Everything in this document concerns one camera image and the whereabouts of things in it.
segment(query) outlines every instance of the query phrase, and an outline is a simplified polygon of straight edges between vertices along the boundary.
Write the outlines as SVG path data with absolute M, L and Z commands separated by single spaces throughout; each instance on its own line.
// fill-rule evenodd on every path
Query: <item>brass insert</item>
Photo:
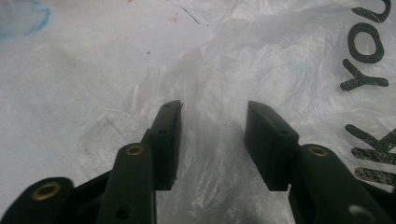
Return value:
M 143 149 L 141 146 L 136 146 L 136 147 L 130 147 L 128 149 L 126 149 L 126 154 L 128 156 L 137 156 L 142 154 L 145 151 L 145 149 Z
M 329 152 L 321 147 L 310 147 L 309 152 L 319 157 L 327 157 Z
M 61 190 L 61 185 L 55 181 L 49 182 L 36 189 L 32 194 L 32 199 L 43 201 L 57 194 L 59 190 Z

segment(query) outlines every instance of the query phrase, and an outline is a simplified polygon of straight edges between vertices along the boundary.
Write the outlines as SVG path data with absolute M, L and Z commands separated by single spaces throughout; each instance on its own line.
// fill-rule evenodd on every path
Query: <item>blue marker stain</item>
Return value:
M 49 19 L 50 9 L 36 1 L 0 5 L 0 39 L 35 33 L 43 29 Z

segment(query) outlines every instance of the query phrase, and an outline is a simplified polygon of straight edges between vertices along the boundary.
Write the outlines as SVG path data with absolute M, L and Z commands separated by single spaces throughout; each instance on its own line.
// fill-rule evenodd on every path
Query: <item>crumpled plastic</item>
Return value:
M 177 182 L 171 191 L 157 193 L 159 223 L 293 223 L 288 193 L 265 187 L 245 149 L 250 100 L 271 106 L 297 131 L 301 145 L 332 149 L 353 174 L 361 168 L 396 173 L 392 160 L 354 156 L 354 147 L 373 148 L 346 128 L 353 125 L 377 140 L 394 133 L 393 8 L 384 22 L 377 23 L 352 8 L 380 13 L 385 8 L 382 1 L 167 2 L 170 8 L 179 8 L 178 16 L 184 12 L 193 30 L 202 29 L 197 32 L 202 41 L 174 53 L 177 60 L 167 65 L 149 64 L 134 84 L 124 85 L 128 91 L 121 96 L 121 104 L 95 108 L 93 114 L 102 114 L 84 119 L 75 148 L 85 178 L 111 169 L 117 150 L 140 141 L 160 105 L 176 99 L 184 103 Z M 373 25 L 380 35 L 384 56 L 378 63 L 360 63 L 350 54 L 348 34 L 360 22 Z M 362 54 L 375 52 L 375 42 L 366 33 L 359 33 L 354 43 Z M 106 55 L 101 59 L 114 64 Z M 341 83 L 354 78 L 343 66 L 345 59 L 366 76 L 385 78 L 389 85 L 343 91 Z M 91 69 L 99 68 L 94 63 Z M 125 69 L 133 72 L 135 67 Z M 87 87 L 90 81 L 76 85 Z M 103 95 L 114 94 L 110 90 Z M 395 141 L 391 138 L 389 153 L 394 152 Z M 368 183 L 391 191 L 395 180 L 372 178 Z

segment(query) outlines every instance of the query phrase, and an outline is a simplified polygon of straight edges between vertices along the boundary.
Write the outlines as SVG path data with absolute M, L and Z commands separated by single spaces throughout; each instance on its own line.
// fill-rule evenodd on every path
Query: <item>white surface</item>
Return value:
M 378 2 L 42 1 L 50 17 L 38 31 L 0 21 L 15 34 L 0 39 L 0 211 L 42 178 L 78 185 L 110 169 L 175 99 L 184 103 L 178 181 L 158 193 L 159 223 L 293 222 L 287 193 L 266 189 L 244 148 L 248 100 L 272 106 L 301 144 L 333 149 L 351 171 L 396 173 L 355 159 L 353 147 L 370 147 L 345 131 L 353 124 L 380 139 L 396 127 L 395 12 L 381 24 L 351 12 L 380 12 Z M 358 22 L 380 33 L 379 63 L 350 57 Z M 358 49 L 371 53 L 371 41 L 358 36 Z M 353 78 L 345 58 L 389 86 L 341 91 Z

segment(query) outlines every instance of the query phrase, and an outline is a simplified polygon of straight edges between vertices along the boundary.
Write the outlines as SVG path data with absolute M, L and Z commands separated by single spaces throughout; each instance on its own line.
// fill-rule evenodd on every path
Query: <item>screw hole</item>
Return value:
M 36 201 L 43 201 L 57 194 L 59 190 L 61 190 L 61 185 L 55 181 L 50 182 L 36 189 L 32 194 L 32 198 Z
M 364 223 L 375 223 L 375 217 L 366 208 L 353 204 L 348 207 L 349 213 Z
M 329 155 L 329 152 L 327 152 L 325 149 L 321 147 L 310 147 L 308 149 L 312 154 L 319 156 L 319 157 L 327 157 Z
M 126 149 L 126 154 L 128 156 L 137 156 L 139 154 L 142 154 L 144 150 L 145 149 L 143 149 L 142 147 L 130 147 Z
M 128 219 L 133 214 L 133 208 L 130 205 L 123 205 L 117 209 L 116 218 L 120 220 Z

